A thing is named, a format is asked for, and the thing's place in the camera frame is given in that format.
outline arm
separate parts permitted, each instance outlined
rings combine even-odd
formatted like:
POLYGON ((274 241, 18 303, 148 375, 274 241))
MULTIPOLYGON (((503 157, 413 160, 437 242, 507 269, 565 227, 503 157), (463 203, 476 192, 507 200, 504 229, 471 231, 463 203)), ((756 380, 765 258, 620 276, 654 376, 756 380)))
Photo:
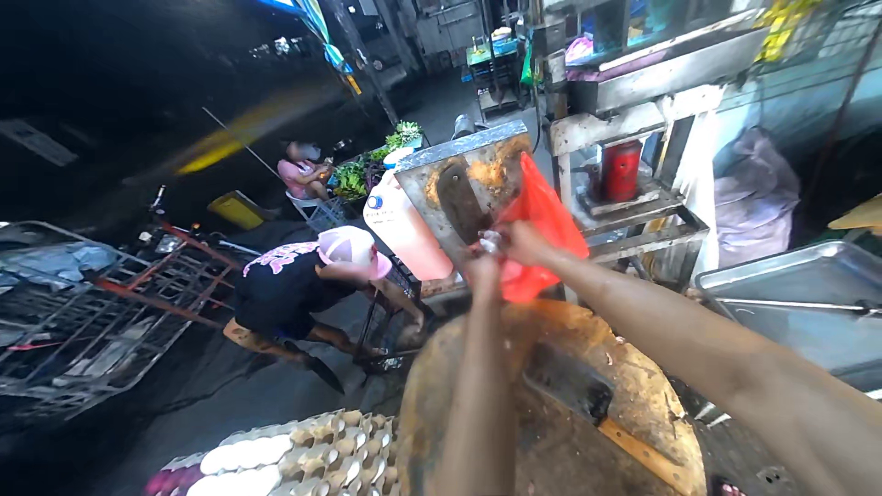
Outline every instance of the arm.
POLYGON ((304 186, 318 179, 326 170, 325 166, 319 167, 313 164, 312 173, 304 175, 293 163, 279 162, 279 175, 282 179, 294 179, 298 184, 303 184, 304 186))
POLYGON ((405 294, 401 286, 388 279, 371 281, 370 285, 379 289, 387 298, 389 298, 389 301, 403 308, 405 312, 409 313, 411 317, 414 318, 416 324, 422 328, 425 316, 422 314, 422 311, 416 307, 414 302, 407 297, 407 294, 405 294))
POLYGON ((551 270, 662 369, 750 427, 815 493, 878 492, 878 403, 686 297, 553 248, 527 223, 510 231, 510 256, 551 270))
POLYGON ((513 495, 515 426, 512 390, 499 333, 499 266, 472 262, 472 310, 453 389, 436 494, 513 495))

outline wooden chopping block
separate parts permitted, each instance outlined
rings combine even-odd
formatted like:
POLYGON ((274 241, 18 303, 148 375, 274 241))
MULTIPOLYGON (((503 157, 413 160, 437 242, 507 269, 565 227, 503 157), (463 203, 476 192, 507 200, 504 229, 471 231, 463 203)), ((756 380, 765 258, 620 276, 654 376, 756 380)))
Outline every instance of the wooden chopping block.
MULTIPOLYGON (((399 434, 402 494, 436 496, 427 481, 441 457, 464 322, 439 329, 407 378, 399 434)), ((510 304, 501 326, 518 419, 516 494, 706 496, 698 440, 655 362, 617 342, 603 319, 565 302, 510 304), (608 419, 599 427, 524 383, 522 371, 540 339, 567 349, 614 384, 608 419), (656 473, 668 470, 668 483, 647 463, 656 473)))

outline green plastic bag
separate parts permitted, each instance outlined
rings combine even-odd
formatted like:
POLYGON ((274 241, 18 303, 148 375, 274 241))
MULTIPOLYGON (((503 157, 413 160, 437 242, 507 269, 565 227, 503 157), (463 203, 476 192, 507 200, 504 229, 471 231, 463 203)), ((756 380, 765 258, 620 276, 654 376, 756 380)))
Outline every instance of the green plastic bag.
POLYGON ((527 37, 527 54, 524 56, 524 66, 520 70, 520 84, 532 86, 533 82, 533 33, 527 37))

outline red canister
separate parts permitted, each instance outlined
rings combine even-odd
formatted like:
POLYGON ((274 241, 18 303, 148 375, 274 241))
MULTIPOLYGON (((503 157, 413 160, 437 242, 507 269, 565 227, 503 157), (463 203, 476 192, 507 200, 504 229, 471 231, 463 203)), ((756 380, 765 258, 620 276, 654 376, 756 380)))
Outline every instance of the red canister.
POLYGON ((618 202, 637 196, 637 169, 642 147, 635 139, 603 148, 603 199, 618 202))

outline person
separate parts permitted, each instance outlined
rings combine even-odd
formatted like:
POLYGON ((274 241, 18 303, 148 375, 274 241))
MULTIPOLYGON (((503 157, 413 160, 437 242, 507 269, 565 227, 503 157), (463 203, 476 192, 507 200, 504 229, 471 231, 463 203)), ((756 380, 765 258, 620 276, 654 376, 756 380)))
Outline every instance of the person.
POLYGON ((371 295, 381 291, 413 317, 415 323, 402 333, 419 333, 425 316, 400 286, 385 279, 391 268, 371 233, 355 226, 329 229, 315 242, 283 244, 245 266, 234 289, 235 315, 223 334, 243 348, 305 369, 312 370, 316 359, 292 341, 323 342, 354 356, 356 346, 345 332, 310 314, 328 310, 357 289, 371 295))
MULTIPOLYGON (((686 297, 552 246, 529 222, 504 232, 505 256, 554 273, 662 369, 753 430, 811 493, 880 493, 878 402, 686 297)), ((478 259, 469 271, 473 306, 434 483, 439 494, 513 493, 513 409, 503 344, 493 328, 500 309, 493 265, 478 259)), ((715 490, 744 496, 724 480, 715 490)))
POLYGON ((288 159, 282 159, 277 166, 279 176, 296 199, 322 199, 327 201, 327 183, 333 168, 331 159, 316 165, 307 159, 306 151, 300 144, 292 141, 285 148, 288 159))

